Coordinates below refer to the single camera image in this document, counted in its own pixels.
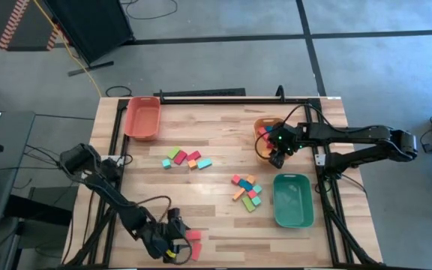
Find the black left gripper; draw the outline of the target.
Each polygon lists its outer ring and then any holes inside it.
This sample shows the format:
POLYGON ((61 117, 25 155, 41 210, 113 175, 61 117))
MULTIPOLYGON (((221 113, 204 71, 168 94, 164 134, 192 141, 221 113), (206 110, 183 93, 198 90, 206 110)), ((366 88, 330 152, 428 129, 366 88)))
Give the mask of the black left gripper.
POLYGON ((191 250, 192 246, 188 243, 176 244, 174 241, 186 236, 187 231, 191 230, 185 223, 150 223, 139 231, 139 237, 153 259, 164 258, 174 260, 167 256, 167 250, 171 250, 176 256, 179 251, 191 250))

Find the green long block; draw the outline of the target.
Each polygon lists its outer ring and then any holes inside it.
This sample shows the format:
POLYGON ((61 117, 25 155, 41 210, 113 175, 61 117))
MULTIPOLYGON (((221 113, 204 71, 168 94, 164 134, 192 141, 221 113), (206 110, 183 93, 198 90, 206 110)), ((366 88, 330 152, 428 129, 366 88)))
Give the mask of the green long block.
POLYGON ((252 199, 249 196, 243 197, 241 201, 248 212, 253 212, 256 209, 256 206, 253 204, 252 199))

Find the yellow orange plastic bin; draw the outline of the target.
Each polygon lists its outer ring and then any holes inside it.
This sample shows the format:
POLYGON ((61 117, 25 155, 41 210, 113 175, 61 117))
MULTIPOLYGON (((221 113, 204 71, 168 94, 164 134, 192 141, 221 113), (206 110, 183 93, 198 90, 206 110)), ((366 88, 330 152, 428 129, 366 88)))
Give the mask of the yellow orange plastic bin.
POLYGON ((253 124, 253 135, 256 143, 256 159, 261 164, 267 164, 269 162, 269 154, 272 149, 275 147, 272 145, 272 148, 266 148, 265 142, 260 138, 260 135, 257 133, 257 129, 259 127, 265 126, 274 126, 275 124, 282 122, 282 118, 259 118, 253 124))

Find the teal green plastic bin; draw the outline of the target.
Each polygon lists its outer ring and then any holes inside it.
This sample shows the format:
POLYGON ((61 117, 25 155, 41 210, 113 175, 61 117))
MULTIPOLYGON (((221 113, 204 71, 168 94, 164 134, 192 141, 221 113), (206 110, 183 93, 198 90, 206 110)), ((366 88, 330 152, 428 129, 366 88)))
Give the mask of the teal green plastic bin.
POLYGON ((314 223, 311 182, 300 174, 279 174, 273 181, 274 219, 281 227, 308 228, 314 223))

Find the black flat floor strip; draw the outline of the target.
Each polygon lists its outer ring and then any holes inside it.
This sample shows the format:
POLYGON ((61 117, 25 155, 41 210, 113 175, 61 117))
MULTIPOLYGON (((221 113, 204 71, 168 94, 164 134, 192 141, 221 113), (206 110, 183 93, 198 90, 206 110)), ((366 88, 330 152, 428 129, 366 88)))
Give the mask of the black flat floor strip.
POLYGON ((209 97, 209 96, 245 96, 245 88, 219 88, 219 89, 207 89, 207 90, 193 90, 193 91, 162 91, 155 92, 154 97, 163 96, 167 97, 209 97))

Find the salmon plastic bin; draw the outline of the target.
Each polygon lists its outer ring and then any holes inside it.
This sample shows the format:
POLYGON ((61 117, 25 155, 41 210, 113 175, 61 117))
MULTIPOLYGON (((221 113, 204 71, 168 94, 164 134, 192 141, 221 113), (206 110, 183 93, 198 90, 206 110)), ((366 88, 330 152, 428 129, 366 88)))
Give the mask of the salmon plastic bin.
POLYGON ((161 103, 158 97, 132 97, 127 105, 124 134, 139 141, 158 136, 161 103))

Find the black floor box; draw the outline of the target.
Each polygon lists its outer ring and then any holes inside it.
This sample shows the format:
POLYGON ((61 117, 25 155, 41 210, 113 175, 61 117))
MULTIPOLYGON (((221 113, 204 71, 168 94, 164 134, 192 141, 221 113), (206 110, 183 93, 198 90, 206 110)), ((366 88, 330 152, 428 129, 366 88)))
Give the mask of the black floor box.
POLYGON ((78 187, 31 187, 27 197, 11 194, 5 217, 69 226, 78 187))

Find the dark grey desk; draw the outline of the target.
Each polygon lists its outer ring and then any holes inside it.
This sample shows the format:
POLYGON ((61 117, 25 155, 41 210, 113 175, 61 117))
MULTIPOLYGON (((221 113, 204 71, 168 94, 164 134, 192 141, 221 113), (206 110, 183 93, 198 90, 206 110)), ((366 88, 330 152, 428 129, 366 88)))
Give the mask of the dark grey desk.
POLYGON ((34 120, 35 113, 29 111, 0 115, 0 145, 4 147, 0 152, 0 220, 5 216, 34 120))

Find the black partition panel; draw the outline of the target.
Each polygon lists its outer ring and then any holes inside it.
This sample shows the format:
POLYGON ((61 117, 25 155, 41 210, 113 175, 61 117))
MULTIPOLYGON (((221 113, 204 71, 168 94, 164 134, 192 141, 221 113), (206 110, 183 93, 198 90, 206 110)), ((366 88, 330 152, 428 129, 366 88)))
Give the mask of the black partition panel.
POLYGON ((113 65, 93 63, 134 41, 134 33, 120 0, 43 0, 64 37, 85 62, 70 77, 113 65))

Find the black orange striped mat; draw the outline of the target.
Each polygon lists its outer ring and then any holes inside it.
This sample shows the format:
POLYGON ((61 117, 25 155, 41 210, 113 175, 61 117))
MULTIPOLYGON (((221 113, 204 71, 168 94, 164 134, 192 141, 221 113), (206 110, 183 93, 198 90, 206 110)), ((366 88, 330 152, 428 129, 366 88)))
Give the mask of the black orange striped mat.
POLYGON ((43 0, 0 0, 0 50, 50 51, 59 42, 43 0))

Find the black aluminium table frame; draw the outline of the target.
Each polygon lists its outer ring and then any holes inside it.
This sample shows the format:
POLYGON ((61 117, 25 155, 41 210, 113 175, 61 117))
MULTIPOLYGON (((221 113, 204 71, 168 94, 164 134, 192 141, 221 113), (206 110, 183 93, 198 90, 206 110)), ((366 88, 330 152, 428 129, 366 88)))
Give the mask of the black aluminium table frame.
POLYGON ((126 117, 118 113, 119 101, 105 97, 99 102, 90 144, 101 154, 126 151, 133 160, 124 169, 122 193, 143 205, 153 215, 168 206, 180 208, 183 221, 202 233, 202 250, 197 261, 189 259, 191 268, 325 268, 333 259, 344 261, 347 249, 341 234, 327 236, 320 195, 313 194, 313 226, 303 229, 284 228, 274 218, 273 181, 279 170, 259 163, 254 150, 254 122, 257 119, 280 118, 290 124, 314 118, 296 103, 281 103, 276 97, 198 97, 182 104, 166 103, 161 107, 157 138, 139 142, 125 139, 126 117), (211 159, 205 169, 190 169, 187 158, 164 169, 162 160, 174 147, 188 155, 199 151, 196 161, 211 159), (242 198, 233 201, 241 188, 231 182, 234 175, 247 181, 255 176, 254 185, 261 203, 248 212, 242 198))

